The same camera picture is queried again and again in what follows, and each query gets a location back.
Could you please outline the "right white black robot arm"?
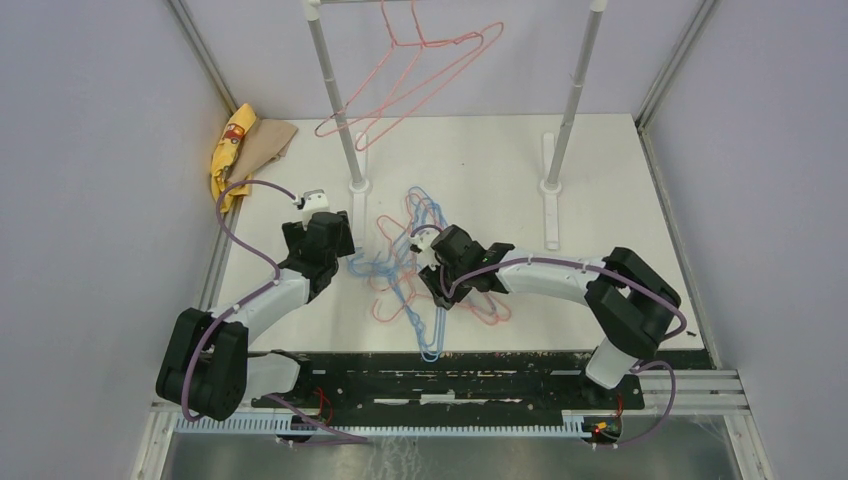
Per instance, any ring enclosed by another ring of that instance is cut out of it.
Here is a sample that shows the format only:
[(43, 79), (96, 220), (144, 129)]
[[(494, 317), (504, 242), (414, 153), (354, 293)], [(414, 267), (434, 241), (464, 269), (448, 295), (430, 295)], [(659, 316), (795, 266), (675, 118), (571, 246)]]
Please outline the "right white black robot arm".
[(420, 227), (410, 241), (418, 276), (439, 308), (453, 308), (472, 291), (587, 307), (604, 334), (577, 382), (580, 400), (591, 408), (612, 401), (623, 378), (687, 326), (680, 295), (629, 248), (589, 258), (536, 254), (510, 243), (485, 248), (457, 225)]

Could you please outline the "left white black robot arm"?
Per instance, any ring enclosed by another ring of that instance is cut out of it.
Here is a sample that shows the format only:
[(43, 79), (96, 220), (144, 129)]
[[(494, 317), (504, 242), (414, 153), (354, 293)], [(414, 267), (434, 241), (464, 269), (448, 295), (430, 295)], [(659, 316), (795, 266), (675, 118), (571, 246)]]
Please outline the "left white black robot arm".
[(339, 260), (355, 251), (344, 210), (284, 223), (282, 233), (288, 255), (256, 291), (229, 306), (187, 308), (177, 316), (155, 392), (183, 407), (187, 420), (225, 420), (235, 412), (248, 390), (250, 344), (313, 301), (330, 285)]

